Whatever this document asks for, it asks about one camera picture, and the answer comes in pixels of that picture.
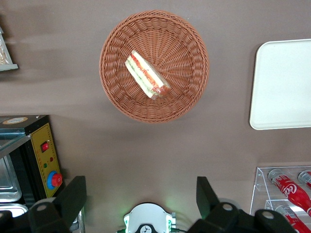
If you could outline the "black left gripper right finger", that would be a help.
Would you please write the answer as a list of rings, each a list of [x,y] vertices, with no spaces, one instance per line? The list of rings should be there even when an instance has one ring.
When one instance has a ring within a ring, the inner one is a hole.
[[[198,177],[196,203],[201,215],[189,233],[249,233],[241,211],[230,202],[221,202],[206,177]]]

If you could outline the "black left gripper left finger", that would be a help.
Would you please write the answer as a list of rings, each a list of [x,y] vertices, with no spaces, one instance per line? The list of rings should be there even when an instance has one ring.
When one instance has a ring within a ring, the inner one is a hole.
[[[86,178],[76,176],[54,199],[43,199],[28,211],[33,233],[69,233],[86,202]]]

